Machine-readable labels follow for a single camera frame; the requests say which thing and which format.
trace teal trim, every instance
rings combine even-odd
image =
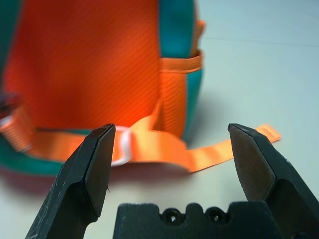
[[[195,113],[201,85],[202,73],[203,70],[198,70],[187,74],[187,118],[183,137],[186,136]]]
[[[2,74],[14,35],[20,0],[0,0],[0,91]]]
[[[195,28],[194,0],[160,0],[159,4],[161,56],[190,57]]]
[[[91,133],[91,130],[84,130],[84,129],[70,129],[70,130],[64,130],[64,132],[67,133],[75,133],[75,134],[83,134],[85,136],[88,136]]]
[[[0,165],[18,173],[49,177],[55,177],[62,166],[61,163],[35,159],[18,153],[2,136],[0,136]]]

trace side pocket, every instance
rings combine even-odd
[[[182,138],[197,105],[202,78],[202,53],[192,58],[161,58],[161,108],[164,131]]]

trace orange webbing strap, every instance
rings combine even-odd
[[[257,131],[270,142],[281,139],[269,125],[263,125]],[[131,163],[172,163],[196,172],[233,158],[230,139],[214,146],[187,150],[185,142],[167,132],[140,130],[135,131],[134,136]]]
[[[184,167],[189,172],[196,172],[207,167],[225,162],[233,158],[230,140],[214,146],[187,150],[185,142],[175,135],[149,130],[152,117],[146,117],[131,128],[128,148],[129,163],[172,163]],[[269,125],[257,128],[270,142],[281,139],[281,136]],[[117,131],[113,150],[113,162],[123,158],[122,137],[125,131]],[[50,161],[65,162],[84,140],[83,135],[36,131],[33,135],[30,149],[26,154],[48,159]]]

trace orange fabric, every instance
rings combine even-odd
[[[160,98],[158,18],[157,0],[25,1],[5,90],[36,128],[131,126]]]
[[[205,30],[205,21],[203,20],[198,20],[195,24],[195,33],[193,36],[193,44],[192,44],[192,50],[191,50],[191,57],[197,56],[198,55],[198,42],[202,34],[204,33]]]
[[[263,125],[257,128],[257,131],[264,134],[270,142],[281,139],[269,125]],[[123,156],[119,143],[122,133],[117,131],[115,135],[113,161]],[[32,144],[34,147],[28,154],[65,162],[83,139],[82,135],[70,133],[37,132]],[[132,131],[131,150],[130,163],[172,163],[189,172],[196,172],[233,158],[230,140],[214,146],[187,150],[186,144],[171,133],[143,128]]]
[[[181,138],[186,121],[186,74],[162,72],[160,82],[163,129]]]
[[[161,58],[160,71],[171,73],[190,73],[202,68],[202,53],[192,58]]]

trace white plastic buckle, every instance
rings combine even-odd
[[[131,149],[131,134],[132,131],[130,128],[125,126],[115,126],[116,131],[123,132],[120,139],[120,154],[123,155],[122,158],[116,161],[112,161],[111,167],[121,166],[129,162],[132,158],[132,149]]]

